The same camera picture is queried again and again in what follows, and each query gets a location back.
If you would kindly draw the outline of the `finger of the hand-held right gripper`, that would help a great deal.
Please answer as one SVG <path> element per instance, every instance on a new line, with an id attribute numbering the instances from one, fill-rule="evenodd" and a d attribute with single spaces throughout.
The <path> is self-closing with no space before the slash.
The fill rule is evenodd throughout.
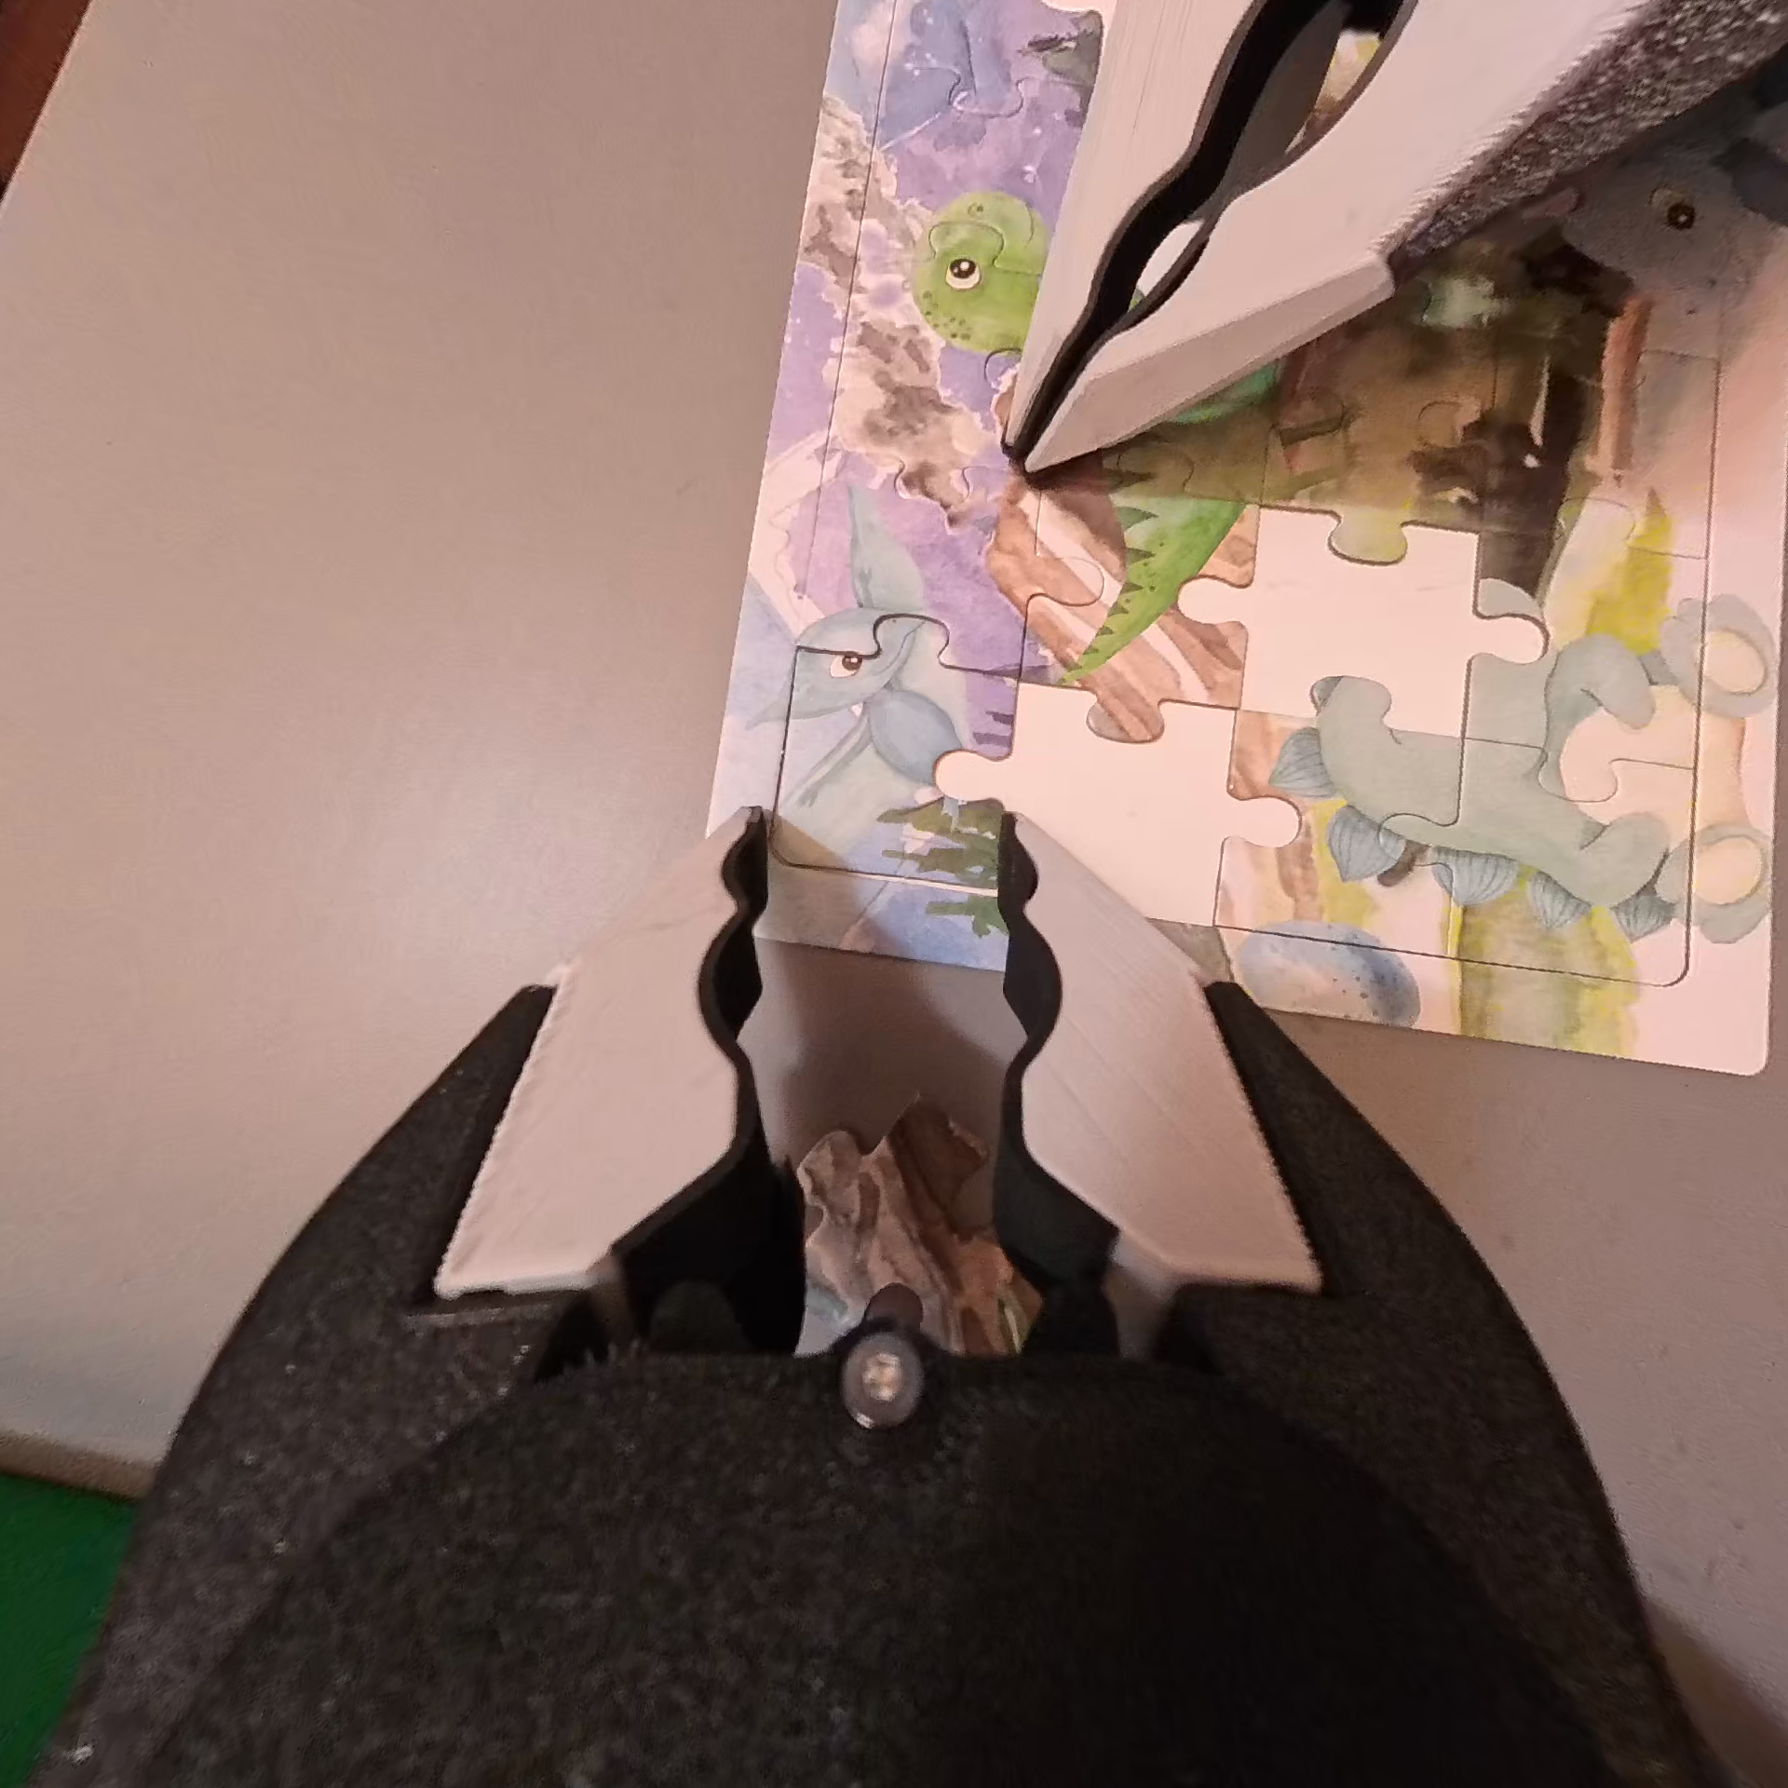
<path id="1" fill-rule="evenodd" d="M 1166 303 L 1093 355 L 1065 445 L 1146 433 L 1392 294 L 1401 202 L 1538 69 L 1493 51 L 1471 5 L 1267 5 L 1267 163 Z"/>
<path id="2" fill-rule="evenodd" d="M 1019 358 L 1007 447 L 1065 445 L 1100 350 L 1148 321 L 1267 163 L 1267 5 L 1116 5 Z"/>

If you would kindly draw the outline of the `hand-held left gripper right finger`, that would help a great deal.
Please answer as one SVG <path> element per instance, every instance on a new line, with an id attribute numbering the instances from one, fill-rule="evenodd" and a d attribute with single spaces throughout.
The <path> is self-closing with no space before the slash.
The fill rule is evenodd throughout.
<path id="1" fill-rule="evenodd" d="M 1321 1287 L 1195 963 L 1039 824 L 999 836 L 1004 1246 L 1079 1278 L 1110 1246 L 1146 1283 Z"/>

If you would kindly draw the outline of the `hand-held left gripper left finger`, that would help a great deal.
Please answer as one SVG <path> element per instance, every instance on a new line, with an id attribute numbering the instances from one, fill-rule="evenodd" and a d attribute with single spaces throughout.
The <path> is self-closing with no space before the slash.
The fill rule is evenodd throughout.
<path id="1" fill-rule="evenodd" d="M 437 1267 L 439 1292 L 590 1287 L 762 1153 L 768 818 L 738 809 L 559 968 Z"/>

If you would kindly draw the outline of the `blue purple puzzle piece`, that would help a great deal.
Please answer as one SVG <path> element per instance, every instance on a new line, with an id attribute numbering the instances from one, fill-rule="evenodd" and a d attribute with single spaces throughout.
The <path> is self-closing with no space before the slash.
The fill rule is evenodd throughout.
<path id="1" fill-rule="evenodd" d="M 897 5 L 878 138 L 898 143 L 937 121 L 1011 119 L 1034 98 L 1086 117 L 1103 57 L 1104 7 Z"/>

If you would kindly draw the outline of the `green grass puzzle piece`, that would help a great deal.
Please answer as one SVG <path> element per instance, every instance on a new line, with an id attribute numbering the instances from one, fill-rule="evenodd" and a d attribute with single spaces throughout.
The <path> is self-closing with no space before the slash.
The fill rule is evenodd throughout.
<path id="1" fill-rule="evenodd" d="M 1361 565 L 1399 563 L 1410 528 L 1475 531 L 1466 435 L 1490 388 L 1486 365 L 1399 346 L 1302 355 L 1273 398 L 1259 502 L 1328 515 L 1328 549 Z"/>

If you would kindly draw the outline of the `brown grey puzzle piece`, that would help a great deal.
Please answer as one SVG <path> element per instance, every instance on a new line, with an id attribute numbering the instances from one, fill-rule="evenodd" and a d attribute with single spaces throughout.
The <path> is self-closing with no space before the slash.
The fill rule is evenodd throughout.
<path id="1" fill-rule="evenodd" d="M 902 1285 L 939 1350 L 1019 1353 L 1041 1297 L 993 1237 L 990 1172 L 990 1147 L 925 1099 L 870 1147 L 825 1132 L 794 1168 L 806 1271 L 795 1351 L 827 1350 Z"/>

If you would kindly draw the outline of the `group of assembled puzzle pieces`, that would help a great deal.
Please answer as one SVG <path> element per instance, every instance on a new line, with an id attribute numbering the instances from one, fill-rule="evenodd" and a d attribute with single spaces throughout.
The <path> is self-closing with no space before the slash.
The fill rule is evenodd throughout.
<path id="1" fill-rule="evenodd" d="M 1344 633 L 1312 671 L 1389 696 L 1389 725 L 1508 746 L 1693 762 L 1714 696 L 1711 619 L 1693 586 L 1708 551 L 1716 366 L 1648 345 L 1632 275 L 1557 224 L 1515 221 L 1442 252 L 1382 303 L 1299 350 L 1366 346 L 1483 365 L 1466 433 L 1478 528 L 1410 528 L 1395 565 L 1326 544 L 1315 514 L 1290 619 L 1252 642 Z M 1297 688 L 1312 706 L 1320 696 Z"/>

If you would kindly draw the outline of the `dinosaur puzzle tray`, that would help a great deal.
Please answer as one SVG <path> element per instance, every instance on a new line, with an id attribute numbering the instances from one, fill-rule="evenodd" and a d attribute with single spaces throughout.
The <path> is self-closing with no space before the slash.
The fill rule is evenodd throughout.
<path id="1" fill-rule="evenodd" d="M 834 8 L 707 818 L 768 933 L 1000 967 L 1011 803 L 1259 1004 L 1759 1072 L 1783 5 L 1667 5 L 1769 57 L 1031 478 L 1114 10 Z"/>

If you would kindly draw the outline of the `green and brown puzzle piece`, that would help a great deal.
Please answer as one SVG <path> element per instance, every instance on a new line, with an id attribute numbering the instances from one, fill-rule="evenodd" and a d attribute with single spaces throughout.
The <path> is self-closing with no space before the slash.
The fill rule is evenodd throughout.
<path id="1" fill-rule="evenodd" d="M 1088 691 L 1088 725 L 1123 746 L 1157 738 L 1171 702 L 1241 705 L 1231 611 L 1253 580 L 1258 506 L 1091 477 L 1027 491 L 1019 511 L 1025 680 Z"/>

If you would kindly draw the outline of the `pale yellow teal puzzle piece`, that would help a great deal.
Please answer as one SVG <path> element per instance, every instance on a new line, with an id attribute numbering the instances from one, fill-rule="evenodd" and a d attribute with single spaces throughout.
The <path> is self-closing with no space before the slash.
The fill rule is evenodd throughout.
<path id="1" fill-rule="evenodd" d="M 1299 815 L 1286 846 L 1222 850 L 1217 920 L 1246 930 L 1366 934 L 1435 953 L 1448 899 L 1417 857 L 1430 828 L 1461 814 L 1462 741 L 1389 725 L 1389 696 L 1358 676 L 1315 688 L 1306 720 L 1236 718 L 1229 790 L 1284 799 Z"/>

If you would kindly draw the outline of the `purple beige puzzle piece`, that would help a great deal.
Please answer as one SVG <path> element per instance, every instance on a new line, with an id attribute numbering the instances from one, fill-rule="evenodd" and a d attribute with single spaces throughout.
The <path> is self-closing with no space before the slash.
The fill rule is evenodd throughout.
<path id="1" fill-rule="evenodd" d="M 1011 676 L 1021 667 L 1021 611 L 990 571 L 997 521 L 999 499 L 985 477 L 970 478 L 969 505 L 955 514 L 894 481 L 839 477 L 795 535 L 795 591 L 822 614 L 937 619 L 944 664 Z"/>

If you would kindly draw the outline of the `grey desk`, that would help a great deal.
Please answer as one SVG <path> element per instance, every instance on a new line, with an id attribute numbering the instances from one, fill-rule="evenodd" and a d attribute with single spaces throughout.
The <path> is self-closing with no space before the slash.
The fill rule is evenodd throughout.
<path id="1" fill-rule="evenodd" d="M 705 832 L 834 5 L 93 5 L 4 191 L 4 1454 Z"/>

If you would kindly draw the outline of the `green plastic bin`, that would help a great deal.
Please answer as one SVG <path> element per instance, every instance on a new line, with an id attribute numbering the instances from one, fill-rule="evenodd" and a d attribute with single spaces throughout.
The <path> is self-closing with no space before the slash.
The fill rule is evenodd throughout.
<path id="1" fill-rule="evenodd" d="M 29 1777 L 113 1594 L 129 1501 L 3 1478 L 3 1783 Z"/>

